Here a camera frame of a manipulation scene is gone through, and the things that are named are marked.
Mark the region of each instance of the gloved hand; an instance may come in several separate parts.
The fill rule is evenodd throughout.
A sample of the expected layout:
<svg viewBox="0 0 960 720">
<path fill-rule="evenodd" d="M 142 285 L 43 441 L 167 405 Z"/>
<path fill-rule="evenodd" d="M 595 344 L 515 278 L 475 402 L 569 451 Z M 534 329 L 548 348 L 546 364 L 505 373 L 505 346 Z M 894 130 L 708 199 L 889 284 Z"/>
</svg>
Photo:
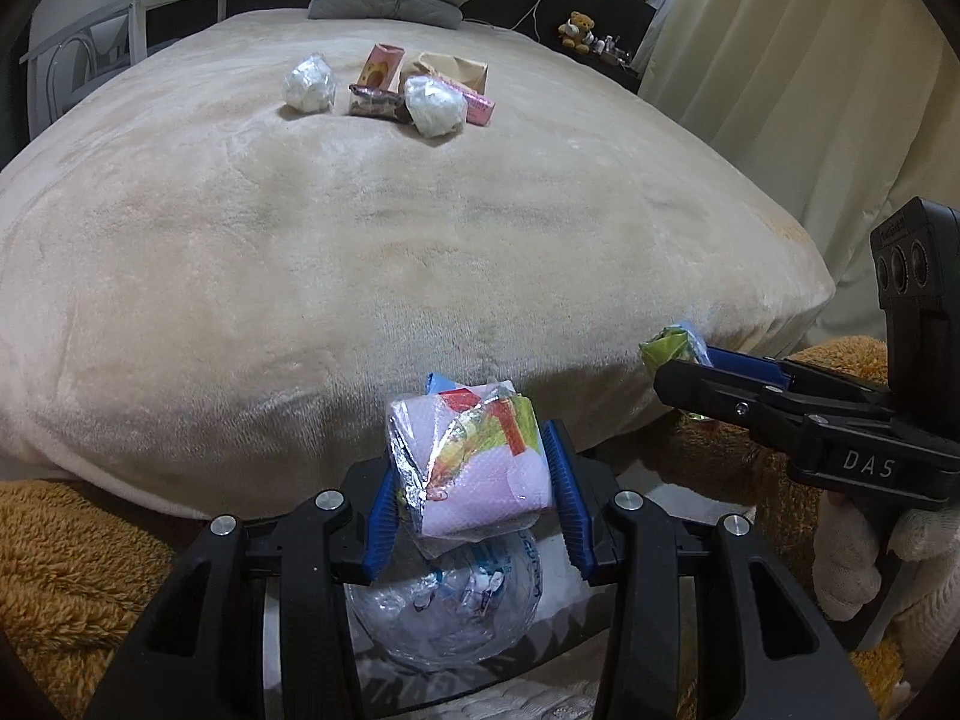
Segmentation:
<svg viewBox="0 0 960 720">
<path fill-rule="evenodd" d="M 850 501 L 824 493 L 814 536 L 813 586 L 829 619 L 846 621 L 880 590 L 877 534 Z M 960 509 L 906 512 L 890 548 L 922 562 L 893 627 L 904 651 L 904 680 L 919 689 L 960 630 Z"/>
</svg>

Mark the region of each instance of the silver screw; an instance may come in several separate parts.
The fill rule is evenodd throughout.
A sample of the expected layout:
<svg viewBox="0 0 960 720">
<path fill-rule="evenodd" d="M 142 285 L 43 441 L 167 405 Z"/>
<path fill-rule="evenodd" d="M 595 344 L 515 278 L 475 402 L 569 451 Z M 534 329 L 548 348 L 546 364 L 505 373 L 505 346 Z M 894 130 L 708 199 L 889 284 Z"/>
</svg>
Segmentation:
<svg viewBox="0 0 960 720">
<path fill-rule="evenodd" d="M 324 490 L 314 499 L 314 503 L 317 504 L 318 509 L 332 512 L 333 509 L 339 509 L 344 504 L 344 496 L 339 490 Z"/>
<path fill-rule="evenodd" d="M 627 512 L 635 512 L 643 506 L 643 496 L 634 493 L 633 490 L 621 490 L 613 496 L 613 503 L 616 503 L 621 509 L 626 509 Z"/>
<path fill-rule="evenodd" d="M 214 536 L 229 536 L 236 526 L 235 517 L 231 517 L 229 514 L 221 514 L 210 523 L 210 533 L 213 533 Z"/>
<path fill-rule="evenodd" d="M 733 533 L 733 536 L 746 536 L 750 533 L 750 520 L 739 514 L 731 514 L 724 519 L 723 527 L 728 533 Z"/>
</svg>

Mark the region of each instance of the knitted glove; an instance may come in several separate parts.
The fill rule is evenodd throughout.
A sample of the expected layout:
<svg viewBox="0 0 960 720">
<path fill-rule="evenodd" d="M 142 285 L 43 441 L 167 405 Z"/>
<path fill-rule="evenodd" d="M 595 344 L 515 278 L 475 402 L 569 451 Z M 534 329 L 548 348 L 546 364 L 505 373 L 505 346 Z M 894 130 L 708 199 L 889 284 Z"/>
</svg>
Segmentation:
<svg viewBox="0 0 960 720">
<path fill-rule="evenodd" d="M 830 619 L 851 619 L 880 590 L 877 534 L 850 501 L 824 493 L 813 546 L 821 608 Z M 904 678 L 918 689 L 960 630 L 960 509 L 906 512 L 889 547 L 901 560 L 922 563 L 893 623 L 904 651 Z"/>
</svg>

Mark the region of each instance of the curtain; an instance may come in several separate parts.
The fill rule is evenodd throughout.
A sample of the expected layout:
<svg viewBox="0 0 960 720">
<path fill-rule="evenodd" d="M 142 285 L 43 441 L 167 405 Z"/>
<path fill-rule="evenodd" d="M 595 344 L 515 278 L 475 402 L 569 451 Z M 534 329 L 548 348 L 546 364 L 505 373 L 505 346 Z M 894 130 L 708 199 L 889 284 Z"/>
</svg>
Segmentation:
<svg viewBox="0 0 960 720">
<path fill-rule="evenodd" d="M 885 336 L 870 230 L 960 207 L 960 62 L 920 0 L 675 0 L 640 96 L 813 238 L 837 295 L 806 343 Z"/>
</svg>

